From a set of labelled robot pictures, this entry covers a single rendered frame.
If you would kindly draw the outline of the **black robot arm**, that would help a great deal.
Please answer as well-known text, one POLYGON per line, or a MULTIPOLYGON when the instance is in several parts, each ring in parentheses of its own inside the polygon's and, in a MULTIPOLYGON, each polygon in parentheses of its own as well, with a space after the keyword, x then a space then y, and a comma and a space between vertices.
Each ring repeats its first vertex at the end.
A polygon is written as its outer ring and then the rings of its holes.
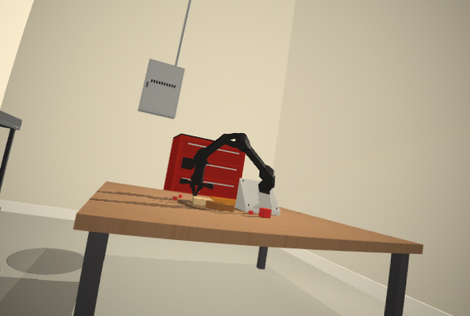
POLYGON ((259 177, 262 179, 259 183, 259 192, 270 194, 271 189, 275 188, 274 170, 270 166, 266 165, 254 151, 245 133, 223 134, 207 147, 199 149, 193 158, 183 157, 181 168, 192 170, 195 166, 194 171, 204 172, 206 164, 209 165, 207 161, 208 157, 223 145, 238 148, 248 156, 248 158, 259 169, 259 177), (232 141, 233 139, 236 140, 232 141))

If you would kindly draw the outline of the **orange flat bar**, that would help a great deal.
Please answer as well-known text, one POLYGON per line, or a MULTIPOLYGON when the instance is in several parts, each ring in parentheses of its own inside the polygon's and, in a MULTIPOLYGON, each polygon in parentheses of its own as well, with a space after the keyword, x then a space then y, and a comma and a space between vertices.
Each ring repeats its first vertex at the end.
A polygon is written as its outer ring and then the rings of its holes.
POLYGON ((226 198, 215 198, 215 197, 210 197, 211 200, 214 202, 220 202, 220 203, 227 203, 230 205, 236 205, 236 200, 233 199, 226 199, 226 198))

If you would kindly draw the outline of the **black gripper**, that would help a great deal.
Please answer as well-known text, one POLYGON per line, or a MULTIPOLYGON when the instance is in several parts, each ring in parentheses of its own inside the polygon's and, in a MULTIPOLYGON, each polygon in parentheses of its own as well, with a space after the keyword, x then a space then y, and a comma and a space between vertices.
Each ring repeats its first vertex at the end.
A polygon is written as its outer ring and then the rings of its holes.
POLYGON ((180 182, 179 184, 182 184, 182 185, 186 185, 186 184, 189 184, 189 187, 191 187, 191 190, 192 190, 192 193, 193 193, 193 196, 195 194, 194 197, 197 197, 197 194, 198 192, 200 191, 200 189, 203 189, 203 187, 207 187, 208 189, 213 189, 214 188, 214 185, 213 184, 203 184, 202 181, 203 181, 203 176, 204 176, 204 172, 201 172, 201 171, 194 171, 193 173, 193 180, 192 181, 188 181, 186 179, 180 179, 180 182), (193 182, 196 182, 193 183, 193 182), (200 183, 200 184, 198 184, 200 183), (196 193, 195 193, 195 185, 197 185, 197 190, 196 190, 196 193))

